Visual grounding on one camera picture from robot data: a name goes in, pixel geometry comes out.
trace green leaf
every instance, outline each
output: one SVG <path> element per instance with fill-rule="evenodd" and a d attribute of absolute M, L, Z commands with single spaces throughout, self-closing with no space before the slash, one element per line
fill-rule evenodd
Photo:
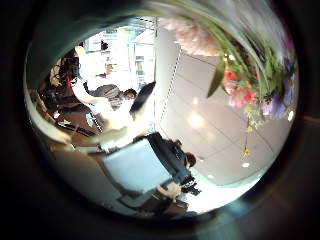
<path fill-rule="evenodd" d="M 225 62 L 221 60 L 216 67 L 216 71 L 211 81 L 207 98 L 209 98 L 219 87 L 224 76 L 225 68 L 226 68 Z"/>

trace purple flower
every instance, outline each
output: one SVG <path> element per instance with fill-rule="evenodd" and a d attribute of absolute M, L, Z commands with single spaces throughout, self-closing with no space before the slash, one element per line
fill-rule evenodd
<path fill-rule="evenodd" d="M 270 117 L 272 119 L 281 119 L 286 114 L 286 106 L 283 103 L 283 99 L 281 98 L 278 92 L 274 92 L 272 96 L 272 109 L 270 112 Z"/>

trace flower bouquet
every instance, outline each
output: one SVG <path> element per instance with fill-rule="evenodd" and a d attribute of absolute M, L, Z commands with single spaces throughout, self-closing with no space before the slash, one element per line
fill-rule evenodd
<path fill-rule="evenodd" d="M 175 31 L 187 53 L 220 56 L 207 97 L 221 87 L 231 107 L 244 109 L 247 132 L 289 113 L 297 63 L 269 1 L 146 1 L 141 14 L 146 13 Z M 245 144 L 243 155 L 248 153 Z"/>

